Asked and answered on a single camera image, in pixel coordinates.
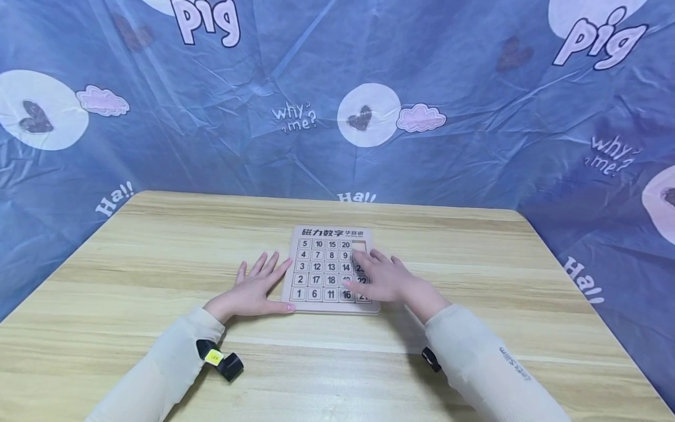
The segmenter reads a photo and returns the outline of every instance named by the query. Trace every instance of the left hand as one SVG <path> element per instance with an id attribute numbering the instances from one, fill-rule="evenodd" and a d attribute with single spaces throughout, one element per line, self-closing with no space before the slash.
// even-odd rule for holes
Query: left hand
<path id="1" fill-rule="evenodd" d="M 234 315 L 255 316 L 273 313 L 293 313 L 295 306 L 290 303 L 267 300 L 268 292 L 284 276 L 291 265 L 291 258 L 274 269 L 279 253 L 274 252 L 270 260 L 263 253 L 246 275 L 246 262 L 239 266 L 234 287 L 216 296 L 204 305 L 204 310 L 224 324 Z"/>

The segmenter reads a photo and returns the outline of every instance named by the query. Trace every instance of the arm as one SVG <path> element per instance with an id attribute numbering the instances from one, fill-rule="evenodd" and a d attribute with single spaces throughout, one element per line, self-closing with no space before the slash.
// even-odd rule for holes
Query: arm
<path id="1" fill-rule="evenodd" d="M 347 283 L 374 300 L 399 300 L 425 324 L 431 350 L 448 383 L 490 422 L 569 422 L 546 389 L 469 310 L 451 304 L 403 263 L 376 250 L 354 251 L 372 284 Z"/>
<path id="2" fill-rule="evenodd" d="M 179 318 L 106 395 L 86 422 L 163 421 L 202 369 L 196 341 L 220 341 L 225 327 L 195 308 Z"/>
<path id="3" fill-rule="evenodd" d="M 218 343 L 225 322 L 234 315 L 292 313 L 293 305 L 267 300 L 267 292 L 281 279 L 290 259 L 277 269 L 279 255 L 265 264 L 263 254 L 246 276 L 246 263 L 239 267 L 235 286 L 179 318 L 153 344 L 148 354 L 106 395 L 86 422 L 162 422 L 194 383 L 204 362 L 196 341 Z"/>

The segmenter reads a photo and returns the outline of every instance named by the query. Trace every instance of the white circle print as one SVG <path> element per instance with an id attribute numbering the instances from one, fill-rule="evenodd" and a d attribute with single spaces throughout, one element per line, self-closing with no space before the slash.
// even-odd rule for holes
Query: white circle print
<path id="1" fill-rule="evenodd" d="M 642 191 L 642 204 L 661 236 L 675 244 L 675 165 L 658 173 Z"/>
<path id="2" fill-rule="evenodd" d="M 400 112 L 401 101 L 394 90 L 381 84 L 363 84 L 342 99 L 337 126 L 357 147 L 376 147 L 396 132 Z"/>
<path id="3" fill-rule="evenodd" d="M 173 12 L 173 7 L 171 6 L 171 0 L 143 0 L 143 1 L 147 3 L 148 6 L 152 7 L 157 11 L 162 12 L 165 15 L 175 16 Z"/>
<path id="4" fill-rule="evenodd" d="M 607 23 L 613 11 L 626 8 L 623 19 L 635 13 L 647 0 L 549 0 L 549 25 L 553 33 L 565 39 L 581 18 L 595 26 Z"/>
<path id="5" fill-rule="evenodd" d="M 73 90 L 31 70 L 0 74 L 0 125 L 33 148 L 57 151 L 77 142 L 89 125 Z"/>

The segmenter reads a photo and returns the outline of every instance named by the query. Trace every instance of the pink cloud print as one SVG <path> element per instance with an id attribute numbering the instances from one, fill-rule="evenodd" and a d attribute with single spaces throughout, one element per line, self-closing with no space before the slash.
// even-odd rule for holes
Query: pink cloud print
<path id="1" fill-rule="evenodd" d="M 399 129 L 409 133 L 426 132 L 434 130 L 446 124 L 446 115 L 436 107 L 426 104 L 415 104 L 412 109 L 401 109 L 396 125 Z"/>
<path id="2" fill-rule="evenodd" d="M 80 106 L 90 113 L 100 114 L 103 117 L 127 114 L 129 103 L 109 89 L 100 89 L 98 86 L 87 85 L 83 91 L 75 94 L 80 100 Z"/>

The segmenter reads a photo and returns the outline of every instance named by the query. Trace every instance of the wrist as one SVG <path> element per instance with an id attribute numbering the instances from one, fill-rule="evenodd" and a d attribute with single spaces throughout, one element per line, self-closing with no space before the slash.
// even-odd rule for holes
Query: wrist
<path id="1" fill-rule="evenodd" d="M 419 278 L 415 283 L 409 283 L 404 302 L 422 324 L 426 324 L 432 316 L 452 305 L 427 280 Z"/>
<path id="2" fill-rule="evenodd" d="M 226 297 L 222 296 L 218 296 L 209 300 L 203 308 L 223 325 L 225 325 L 225 322 L 227 322 L 230 318 L 236 315 L 233 306 L 229 304 L 229 301 L 226 300 Z"/>

